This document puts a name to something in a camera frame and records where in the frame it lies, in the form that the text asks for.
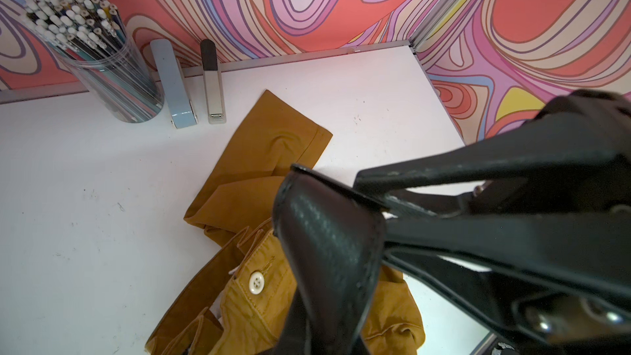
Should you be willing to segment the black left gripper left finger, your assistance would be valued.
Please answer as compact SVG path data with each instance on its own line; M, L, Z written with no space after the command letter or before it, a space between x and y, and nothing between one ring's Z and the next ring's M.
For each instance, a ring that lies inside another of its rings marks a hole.
M390 220L384 260L508 340L630 337L626 213Z

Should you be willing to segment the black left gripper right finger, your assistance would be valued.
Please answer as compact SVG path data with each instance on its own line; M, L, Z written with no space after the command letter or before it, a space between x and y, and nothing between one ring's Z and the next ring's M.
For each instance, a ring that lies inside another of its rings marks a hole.
M445 154L364 169L353 186L382 195L412 187L591 171L629 156L629 100L576 90L554 98L519 128Z

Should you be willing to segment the mustard brown trousers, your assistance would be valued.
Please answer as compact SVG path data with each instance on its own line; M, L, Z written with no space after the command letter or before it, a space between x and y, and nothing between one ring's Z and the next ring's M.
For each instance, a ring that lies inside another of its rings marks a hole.
M331 134L270 92L248 113L185 220L220 250L146 343L151 354L270 354L297 288L273 234L274 200L293 164L311 169ZM381 265L361 331L367 354L414 354L422 317L403 275Z

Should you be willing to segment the black leather belt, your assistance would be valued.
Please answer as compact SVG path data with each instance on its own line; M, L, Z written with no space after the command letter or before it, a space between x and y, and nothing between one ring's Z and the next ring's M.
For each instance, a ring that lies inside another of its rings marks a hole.
M381 271L384 206L293 164L274 200L273 234L297 282L270 354L367 354L361 337Z

